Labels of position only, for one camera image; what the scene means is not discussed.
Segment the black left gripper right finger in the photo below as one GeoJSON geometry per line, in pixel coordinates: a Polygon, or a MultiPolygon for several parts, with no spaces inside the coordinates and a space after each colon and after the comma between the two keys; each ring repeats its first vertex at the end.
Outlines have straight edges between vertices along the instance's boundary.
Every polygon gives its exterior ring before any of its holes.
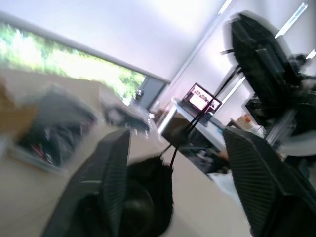
{"type": "Polygon", "coordinates": [[[314,237],[316,191],[259,136],[223,131],[238,197],[255,237],[314,237]]]}

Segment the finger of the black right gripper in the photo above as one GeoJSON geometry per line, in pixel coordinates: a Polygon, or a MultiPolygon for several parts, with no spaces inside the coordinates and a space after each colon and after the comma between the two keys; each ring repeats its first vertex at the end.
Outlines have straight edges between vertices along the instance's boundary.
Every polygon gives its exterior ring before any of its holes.
{"type": "Polygon", "coordinates": [[[256,14],[240,12],[226,28],[230,33],[227,44],[255,94],[261,99],[289,97],[296,73],[286,47],[274,36],[275,27],[256,14]]]}

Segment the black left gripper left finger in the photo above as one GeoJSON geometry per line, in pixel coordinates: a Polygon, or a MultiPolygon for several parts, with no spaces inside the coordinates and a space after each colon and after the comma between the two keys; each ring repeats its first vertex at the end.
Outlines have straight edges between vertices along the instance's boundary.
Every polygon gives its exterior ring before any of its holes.
{"type": "Polygon", "coordinates": [[[130,132],[103,137],[69,179],[43,237],[117,237],[126,195],[130,132]]]}

